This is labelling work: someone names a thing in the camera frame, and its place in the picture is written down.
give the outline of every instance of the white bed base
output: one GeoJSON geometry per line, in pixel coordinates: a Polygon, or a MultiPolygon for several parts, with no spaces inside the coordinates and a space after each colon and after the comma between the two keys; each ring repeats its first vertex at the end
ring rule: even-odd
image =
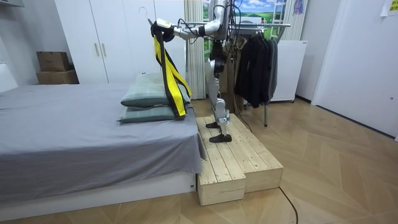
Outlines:
{"type": "Polygon", "coordinates": [[[176,172],[130,184],[0,205],[0,222],[196,191],[196,174],[176,172]]]}

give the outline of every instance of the cabinet handle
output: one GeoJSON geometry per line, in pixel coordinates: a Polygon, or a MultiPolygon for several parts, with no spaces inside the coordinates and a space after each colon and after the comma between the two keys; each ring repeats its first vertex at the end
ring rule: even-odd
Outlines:
{"type": "Polygon", "coordinates": [[[98,52],[98,48],[97,48],[97,43],[94,43],[95,46],[95,51],[97,52],[97,56],[100,56],[100,53],[98,52]]]}
{"type": "Polygon", "coordinates": [[[105,50],[105,45],[104,45],[104,43],[102,43],[102,49],[104,50],[104,55],[105,55],[105,57],[106,57],[106,50],[105,50]]]}

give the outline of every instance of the wooden plank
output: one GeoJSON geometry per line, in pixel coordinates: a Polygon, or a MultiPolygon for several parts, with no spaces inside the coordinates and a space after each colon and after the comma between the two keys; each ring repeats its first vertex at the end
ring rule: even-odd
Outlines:
{"type": "Polygon", "coordinates": [[[232,180],[231,175],[224,163],[224,160],[218,151],[215,143],[209,142],[211,134],[208,128],[206,128],[206,122],[204,118],[197,118],[199,126],[199,132],[201,133],[202,140],[205,143],[208,158],[210,159],[211,166],[213,167],[214,173],[217,178],[217,182],[224,182],[232,180]]]}
{"type": "Polygon", "coordinates": [[[199,185],[205,185],[205,184],[214,184],[217,183],[217,178],[213,170],[213,166],[211,166],[211,162],[209,160],[209,155],[207,154],[207,151],[205,150],[206,153],[206,159],[201,159],[201,168],[202,172],[198,174],[199,178],[199,185]]]}
{"type": "Polygon", "coordinates": [[[231,114],[229,117],[231,118],[231,122],[236,128],[239,129],[242,135],[246,138],[253,149],[260,155],[261,159],[269,168],[283,168],[282,164],[268,151],[268,149],[260,142],[260,140],[258,140],[258,138],[248,130],[248,128],[235,114],[231,114]]]}
{"type": "Polygon", "coordinates": [[[232,180],[217,184],[199,185],[200,205],[230,202],[244,197],[246,179],[232,180]]]}
{"type": "MultiPolygon", "coordinates": [[[[214,122],[214,119],[212,117],[206,117],[205,121],[208,124],[214,122]]],[[[215,128],[211,128],[209,129],[209,131],[212,136],[217,136],[220,134],[218,129],[215,128]]],[[[233,180],[244,179],[246,176],[244,175],[228,145],[225,142],[221,142],[217,143],[216,146],[225,162],[226,168],[228,169],[231,178],[233,180]]]]}
{"type": "Polygon", "coordinates": [[[232,142],[227,142],[227,145],[233,153],[243,173],[256,171],[256,168],[254,168],[253,164],[251,164],[248,156],[242,151],[241,146],[238,144],[238,142],[236,142],[234,137],[232,137],[232,142]]]}
{"type": "Polygon", "coordinates": [[[239,132],[236,126],[231,123],[227,125],[227,132],[230,133],[234,142],[236,142],[241,150],[247,155],[249,161],[252,163],[256,171],[269,169],[267,164],[261,159],[259,154],[251,147],[246,138],[239,132]]]}
{"type": "Polygon", "coordinates": [[[245,193],[279,187],[283,168],[247,173],[245,193]]]}

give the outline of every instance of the pillow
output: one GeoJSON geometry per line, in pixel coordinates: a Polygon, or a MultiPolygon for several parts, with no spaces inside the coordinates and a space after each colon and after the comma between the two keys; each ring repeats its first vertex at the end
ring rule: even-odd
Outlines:
{"type": "Polygon", "coordinates": [[[175,116],[172,108],[169,106],[156,106],[148,110],[135,110],[126,107],[118,121],[121,123],[139,123],[171,119],[175,119],[175,116]]]}
{"type": "MultiPolygon", "coordinates": [[[[189,103],[190,98],[185,87],[181,84],[178,84],[178,87],[180,88],[184,103],[189,103]]],[[[123,106],[135,107],[169,105],[162,74],[150,73],[139,75],[124,95],[121,104],[123,106]]]]}

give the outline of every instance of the cardboard box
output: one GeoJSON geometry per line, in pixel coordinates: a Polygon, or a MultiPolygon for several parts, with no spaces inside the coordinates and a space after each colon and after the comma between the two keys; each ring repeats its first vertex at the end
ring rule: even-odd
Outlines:
{"type": "Polygon", "coordinates": [[[40,85],[79,84],[76,70],[67,72],[38,72],[36,73],[40,85]]]}
{"type": "Polygon", "coordinates": [[[66,72],[69,68],[66,52],[36,52],[42,72],[66,72]]]}

